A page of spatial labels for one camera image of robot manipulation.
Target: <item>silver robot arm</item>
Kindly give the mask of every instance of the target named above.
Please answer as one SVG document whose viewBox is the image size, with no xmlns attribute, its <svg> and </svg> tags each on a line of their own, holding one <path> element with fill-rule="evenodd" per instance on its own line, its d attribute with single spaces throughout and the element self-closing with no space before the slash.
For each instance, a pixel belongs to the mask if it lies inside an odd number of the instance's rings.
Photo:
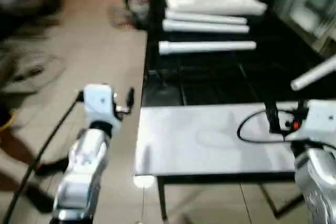
<svg viewBox="0 0 336 224">
<path fill-rule="evenodd" d="M 301 90 L 336 69 L 336 55 L 295 79 L 293 90 Z M 336 133 L 336 102 L 309 101 L 308 115 L 298 131 L 286 140 L 308 138 L 315 144 L 292 144 L 295 180 L 307 204 L 313 224 L 336 224 L 336 160 L 318 141 Z"/>
<path fill-rule="evenodd" d="M 89 127 L 69 151 L 69 165 L 58 187 L 51 223 L 92 223 L 110 142 L 120 129 L 123 115 L 130 114 L 133 96 L 131 89 L 127 107 L 120 107 L 108 85 L 90 84 L 84 88 Z"/>
</svg>

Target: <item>table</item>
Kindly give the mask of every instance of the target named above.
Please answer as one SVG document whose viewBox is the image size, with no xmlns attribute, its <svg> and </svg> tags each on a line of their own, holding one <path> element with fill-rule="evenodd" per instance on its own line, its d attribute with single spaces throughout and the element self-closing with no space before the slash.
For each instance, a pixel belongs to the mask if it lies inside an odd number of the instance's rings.
<svg viewBox="0 0 336 224">
<path fill-rule="evenodd" d="M 250 32 L 233 35 L 164 32 L 165 1 L 151 0 L 135 174 L 157 177 L 163 220 L 166 184 L 293 182 L 288 146 L 239 142 L 235 132 L 239 122 L 266 101 L 336 96 L 330 89 L 336 73 L 299 92 L 291 89 L 291 80 L 322 59 L 272 11 L 273 0 L 260 1 L 269 6 L 265 14 L 246 17 Z M 252 40 L 257 48 L 165 57 L 159 55 L 160 40 Z M 249 135 L 262 137 L 268 132 L 266 121 L 262 128 L 252 125 L 246 126 Z M 299 195 L 277 209 L 260 187 L 276 218 L 303 201 Z"/>
<path fill-rule="evenodd" d="M 288 109 L 297 103 L 281 102 L 277 106 Z M 167 219 L 166 184 L 294 181 L 294 156 L 288 144 L 253 145 L 236 136 L 240 122 L 264 108 L 262 103 L 248 103 L 141 109 L 135 174 L 157 178 L 163 220 Z M 289 119 L 284 114 L 279 118 L 281 125 Z M 242 136 L 273 139 L 268 127 L 266 116 L 261 114 L 246 124 Z M 277 210 L 263 187 L 262 191 L 275 216 L 293 207 L 291 203 Z"/>
</svg>

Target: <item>white tabletop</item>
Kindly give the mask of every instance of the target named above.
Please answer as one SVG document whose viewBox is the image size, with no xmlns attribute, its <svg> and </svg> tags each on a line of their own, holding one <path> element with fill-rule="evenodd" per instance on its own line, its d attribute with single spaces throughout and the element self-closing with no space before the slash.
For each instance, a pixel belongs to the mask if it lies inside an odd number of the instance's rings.
<svg viewBox="0 0 336 224">
<path fill-rule="evenodd" d="M 278 108 L 297 103 L 278 103 Z M 135 155 L 136 175 L 199 175 L 293 172 L 288 144 L 254 145 L 236 136 L 241 121 L 262 103 L 141 108 Z M 279 114 L 282 125 L 288 115 Z M 242 136 L 281 140 L 270 135 L 264 114 L 251 119 Z"/>
</svg>

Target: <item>white tube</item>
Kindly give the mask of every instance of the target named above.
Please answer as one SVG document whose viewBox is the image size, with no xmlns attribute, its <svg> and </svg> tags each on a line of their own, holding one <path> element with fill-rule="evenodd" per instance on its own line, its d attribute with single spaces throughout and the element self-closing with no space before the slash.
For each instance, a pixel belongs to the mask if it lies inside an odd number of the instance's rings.
<svg viewBox="0 0 336 224">
<path fill-rule="evenodd" d="M 206 14 L 196 14 L 196 13 L 178 13 L 172 10 L 166 9 L 165 18 L 180 21 L 194 21 L 194 22 L 205 22 L 205 23 L 223 23 L 223 24 L 236 24 L 245 25 L 247 19 L 241 17 L 230 17 L 221 15 L 206 15 Z"/>
<path fill-rule="evenodd" d="M 254 41 L 169 42 L 159 41 L 160 55 L 185 54 L 189 52 L 216 52 L 254 50 Z"/>
<path fill-rule="evenodd" d="M 335 71 L 335 69 L 336 69 L 336 55 L 317 65 L 315 68 L 310 69 L 308 72 L 304 73 L 300 77 L 296 78 L 291 82 L 290 85 L 292 89 L 295 91 L 301 90 L 304 87 L 308 86 L 309 84 Z"/>
<path fill-rule="evenodd" d="M 170 19 L 162 21 L 164 31 L 193 31 L 206 33 L 235 33 L 246 34 L 249 26 L 245 25 L 227 25 L 227 24 L 211 24 L 199 22 L 185 22 Z"/>
</svg>

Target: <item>orange light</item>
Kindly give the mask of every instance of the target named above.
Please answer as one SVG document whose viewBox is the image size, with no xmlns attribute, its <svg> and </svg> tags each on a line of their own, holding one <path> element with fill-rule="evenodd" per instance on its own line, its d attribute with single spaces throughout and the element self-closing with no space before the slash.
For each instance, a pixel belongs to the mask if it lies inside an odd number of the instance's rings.
<svg viewBox="0 0 336 224">
<path fill-rule="evenodd" d="M 300 124 L 298 122 L 293 122 L 294 130 L 297 130 L 299 127 L 300 127 Z"/>
</svg>

